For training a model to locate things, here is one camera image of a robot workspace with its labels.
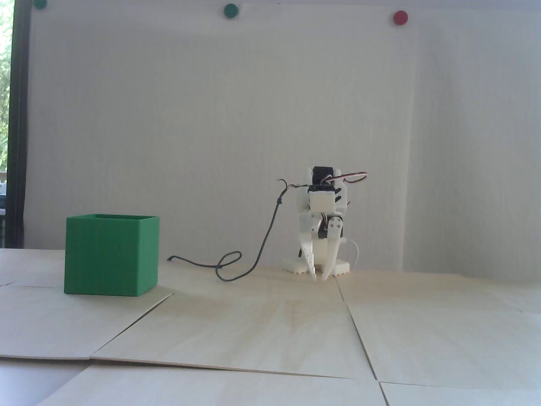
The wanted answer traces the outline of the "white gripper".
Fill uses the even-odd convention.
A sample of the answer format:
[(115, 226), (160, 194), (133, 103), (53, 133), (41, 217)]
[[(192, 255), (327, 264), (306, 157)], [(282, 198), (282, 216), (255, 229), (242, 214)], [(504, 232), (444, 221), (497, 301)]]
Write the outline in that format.
[(343, 263), (339, 263), (338, 268), (336, 265), (348, 202), (345, 185), (311, 185), (299, 192), (298, 209), (302, 214), (299, 216), (299, 242), (313, 280), (317, 280), (317, 275), (312, 237), (318, 225), (328, 225), (327, 255), (322, 279), (344, 274)]

